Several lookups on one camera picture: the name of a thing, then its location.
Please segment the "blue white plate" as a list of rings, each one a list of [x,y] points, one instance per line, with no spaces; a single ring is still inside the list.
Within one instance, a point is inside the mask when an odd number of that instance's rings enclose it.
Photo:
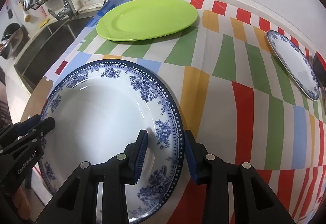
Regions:
[[[317,101],[320,96],[317,77],[304,53],[290,39],[277,31],[269,30],[266,36],[274,53],[297,85],[307,97]]]
[[[50,193],[81,162],[106,162],[145,130],[148,148],[141,176],[126,186],[129,222],[148,219],[171,197],[182,171],[183,126],[171,93],[152,71],[118,59],[85,64],[53,89],[41,117],[55,119],[39,161]]]

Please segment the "red black bowl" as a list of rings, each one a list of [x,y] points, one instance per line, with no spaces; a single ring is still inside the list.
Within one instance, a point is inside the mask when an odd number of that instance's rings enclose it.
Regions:
[[[323,57],[318,53],[315,52],[313,58],[313,71],[317,77],[317,80],[321,86],[325,87],[326,84],[326,63]]]

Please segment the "green plate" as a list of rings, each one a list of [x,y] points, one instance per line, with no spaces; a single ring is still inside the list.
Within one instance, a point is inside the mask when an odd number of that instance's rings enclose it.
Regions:
[[[184,0],[132,0],[114,7],[97,23],[97,34],[114,42],[168,36],[193,25],[196,8]]]

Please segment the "steel kitchen sink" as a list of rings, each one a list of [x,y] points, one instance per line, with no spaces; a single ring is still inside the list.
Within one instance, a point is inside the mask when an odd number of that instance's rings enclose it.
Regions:
[[[91,20],[79,15],[69,20],[47,24],[32,40],[14,67],[29,92],[33,92],[45,73],[64,51],[77,39]]]

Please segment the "colourful striped cloth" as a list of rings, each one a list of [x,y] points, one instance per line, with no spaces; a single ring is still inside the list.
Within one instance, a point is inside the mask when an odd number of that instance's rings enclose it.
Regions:
[[[58,83],[97,59],[127,59],[157,72],[194,136],[227,162],[252,162],[297,223],[312,223],[325,192],[325,101],[309,100],[268,50],[269,21],[214,0],[185,0],[197,29],[140,48],[102,39],[95,15],[58,62]]]

